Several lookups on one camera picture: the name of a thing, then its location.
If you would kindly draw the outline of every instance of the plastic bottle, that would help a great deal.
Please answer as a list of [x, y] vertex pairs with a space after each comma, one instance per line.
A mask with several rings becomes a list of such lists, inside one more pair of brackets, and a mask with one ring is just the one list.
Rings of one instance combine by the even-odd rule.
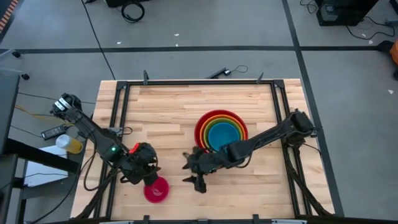
[[83, 144], [70, 136], [63, 134], [57, 138], [55, 145], [73, 154], [79, 154], [83, 149]]

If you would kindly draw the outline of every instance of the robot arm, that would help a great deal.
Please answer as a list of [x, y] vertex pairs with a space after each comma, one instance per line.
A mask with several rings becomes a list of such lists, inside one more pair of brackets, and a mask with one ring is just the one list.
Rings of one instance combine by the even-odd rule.
[[99, 127], [82, 112], [81, 101], [76, 96], [64, 93], [53, 104], [51, 113], [73, 123], [84, 137], [90, 139], [102, 160], [124, 174], [121, 182], [138, 184], [143, 179], [146, 185], [152, 185], [157, 180], [156, 172], [160, 168], [153, 165], [157, 158], [152, 146], [140, 143], [129, 151], [115, 132]]
[[203, 149], [193, 148], [193, 154], [185, 153], [187, 164], [183, 169], [191, 169], [196, 177], [191, 176], [184, 179], [185, 182], [195, 184], [195, 190], [201, 193], [206, 192], [206, 184], [203, 175], [216, 172], [218, 169], [240, 167], [245, 158], [251, 157], [252, 153], [273, 141], [285, 139], [290, 146], [300, 147], [304, 138], [310, 136], [315, 127], [304, 112], [298, 110], [291, 113], [277, 126], [264, 131], [245, 141], [236, 141], [223, 146], [218, 152], [205, 153]]

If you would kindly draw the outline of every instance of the concrete floor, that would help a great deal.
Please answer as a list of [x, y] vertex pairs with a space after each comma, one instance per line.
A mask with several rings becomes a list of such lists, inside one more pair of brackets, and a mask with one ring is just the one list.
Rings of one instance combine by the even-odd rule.
[[[345, 27], [320, 27], [316, 15], [309, 14], [299, 0], [151, 0], [143, 3], [146, 15], [137, 24], [125, 22], [120, 12], [103, 1], [86, 6], [104, 48], [176, 44], [292, 47], [283, 2], [289, 4], [301, 46], [369, 46], [396, 39], [378, 35], [370, 44], [350, 36]], [[388, 0], [380, 0], [369, 15], [377, 22], [398, 19]], [[368, 22], [352, 30], [366, 36], [379, 30], [391, 32]], [[28, 0], [0, 43], [0, 49], [8, 48], [92, 49], [98, 45], [80, 0]], [[151, 79], [205, 78], [222, 67], [238, 65], [247, 65], [249, 71], [234, 73], [232, 78], [256, 78], [261, 72], [264, 78], [302, 77], [294, 50], [129, 52], [106, 53], [106, 57], [117, 79], [141, 79], [143, 69]], [[392, 79], [396, 65], [376, 51], [306, 51], [303, 57], [345, 216], [398, 220], [394, 136], [398, 82]], [[100, 81], [112, 79], [100, 53], [25, 54], [20, 59], [9, 57], [0, 66], [31, 75], [29, 81], [21, 80], [20, 92], [51, 98], [68, 92], [95, 102]], [[18, 105], [39, 114], [47, 114], [52, 102], [25, 95], [17, 99]], [[92, 114], [94, 105], [84, 104], [83, 109]], [[36, 134], [56, 125], [18, 110], [12, 124]], [[35, 147], [54, 144], [13, 128], [10, 137]], [[29, 200], [25, 220], [35, 220], [51, 210], [64, 197], [68, 184], [47, 187], [50, 195]], [[66, 220], [73, 198], [70, 195], [42, 223]]]

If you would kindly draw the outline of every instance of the black floor stripe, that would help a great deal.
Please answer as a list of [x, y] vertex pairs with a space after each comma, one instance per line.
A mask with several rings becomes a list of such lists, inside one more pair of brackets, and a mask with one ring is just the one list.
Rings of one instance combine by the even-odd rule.
[[[297, 33], [294, 27], [292, 14], [290, 13], [289, 4], [287, 0], [282, 0], [282, 4], [284, 5], [284, 10], [286, 14], [287, 23], [289, 25], [290, 34], [292, 36], [293, 45], [295, 47], [295, 53], [298, 60], [298, 65], [300, 67], [300, 71], [302, 74], [302, 80], [305, 88], [305, 92], [307, 94], [308, 104], [310, 105], [311, 116], [316, 127], [322, 127], [321, 120], [318, 114], [318, 108], [315, 103], [315, 97], [313, 95], [313, 91], [311, 88], [310, 78], [308, 77], [307, 68], [305, 67], [305, 62], [303, 58], [303, 53], [300, 49], [299, 39], [297, 38]], [[320, 150], [322, 152], [322, 161], [325, 167], [326, 179], [328, 181], [330, 194], [333, 201], [333, 206], [335, 208], [335, 213], [339, 216], [344, 216], [343, 207], [341, 205], [340, 196], [338, 193], [338, 188], [336, 184], [335, 174], [333, 172], [333, 168], [331, 165], [330, 155], [328, 152], [328, 148], [326, 145], [325, 135], [323, 133], [323, 129], [320, 128], [318, 132], [318, 143], [320, 146]]]
[[[104, 53], [127, 52], [202, 52], [202, 51], [240, 51], [240, 50], [270, 50], [294, 51], [293, 46], [202, 46], [202, 47], [120, 47], [103, 48]], [[70, 54], [70, 53], [101, 53], [99, 48], [87, 49], [17, 49], [22, 54]]]
[[301, 51], [361, 51], [377, 50], [377, 46], [308, 46], [300, 47]]
[[[377, 50], [377, 46], [307, 46], [299, 47], [300, 51], [366, 51]], [[101, 53], [99, 48], [77, 49], [16, 49], [22, 54], [85, 54]], [[129, 53], [129, 52], [212, 52], [212, 51], [291, 51], [293, 46], [203, 46], [203, 47], [122, 47], [103, 48], [104, 53]]]

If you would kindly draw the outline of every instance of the wooden table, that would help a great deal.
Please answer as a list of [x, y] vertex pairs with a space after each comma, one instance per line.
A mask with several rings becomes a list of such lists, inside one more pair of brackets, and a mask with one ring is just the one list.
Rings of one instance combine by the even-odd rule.
[[[290, 109], [298, 108], [309, 114], [300, 80], [286, 79], [284, 83]], [[99, 88], [93, 121], [104, 128], [109, 126], [115, 88], [116, 81], [102, 81]], [[277, 94], [282, 105], [280, 92]], [[121, 117], [120, 107], [116, 124]], [[253, 214], [259, 214], [260, 218], [294, 217], [280, 141], [256, 150], [245, 169], [221, 169], [206, 176], [208, 186], [205, 194], [194, 191], [193, 184], [182, 182], [190, 176], [189, 170], [181, 169], [186, 163], [182, 153], [190, 152], [195, 145], [195, 123], [203, 114], [215, 109], [238, 114], [248, 127], [249, 137], [277, 124], [271, 88], [267, 85], [149, 85], [130, 88], [125, 126], [131, 127], [133, 133], [124, 136], [123, 143], [133, 147], [136, 142], [148, 142], [155, 148], [162, 168], [159, 175], [169, 182], [170, 194], [164, 202], [152, 204], [142, 193], [143, 182], [138, 185], [120, 184], [118, 177], [112, 220], [142, 220], [144, 215], [150, 215], [151, 220], [251, 219]], [[318, 147], [316, 140], [308, 138], [306, 141]], [[319, 152], [308, 146], [302, 146], [300, 150], [307, 187], [333, 213]], [[90, 142], [83, 162], [92, 153]], [[102, 164], [97, 156], [88, 174], [89, 188], [98, 185]], [[94, 194], [84, 190], [83, 176], [78, 182], [71, 217], [78, 215]], [[302, 194], [297, 186], [296, 191], [300, 212], [304, 214]], [[104, 215], [107, 195], [106, 192], [101, 215]]]

